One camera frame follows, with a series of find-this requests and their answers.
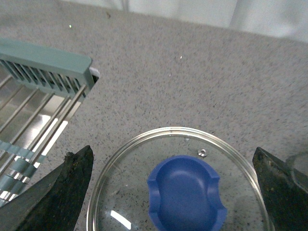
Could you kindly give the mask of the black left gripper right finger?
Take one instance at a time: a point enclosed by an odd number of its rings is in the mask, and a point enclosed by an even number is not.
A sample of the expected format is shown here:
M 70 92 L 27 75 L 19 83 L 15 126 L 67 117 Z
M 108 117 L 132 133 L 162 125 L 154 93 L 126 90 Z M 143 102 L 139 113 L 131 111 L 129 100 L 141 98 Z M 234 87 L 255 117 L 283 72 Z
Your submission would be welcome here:
M 253 156 L 253 166 L 263 201 L 277 231 L 308 229 L 308 175 L 296 166 L 307 154 L 290 156 L 283 161 L 261 147 Z

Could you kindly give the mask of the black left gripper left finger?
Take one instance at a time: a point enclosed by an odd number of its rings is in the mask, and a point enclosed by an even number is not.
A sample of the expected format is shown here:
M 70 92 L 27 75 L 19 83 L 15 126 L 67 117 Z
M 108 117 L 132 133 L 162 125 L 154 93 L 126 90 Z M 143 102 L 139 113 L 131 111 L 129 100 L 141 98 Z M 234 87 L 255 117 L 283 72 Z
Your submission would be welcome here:
M 2 231 L 72 231 L 93 169 L 89 145 L 68 152 L 64 162 L 0 208 Z

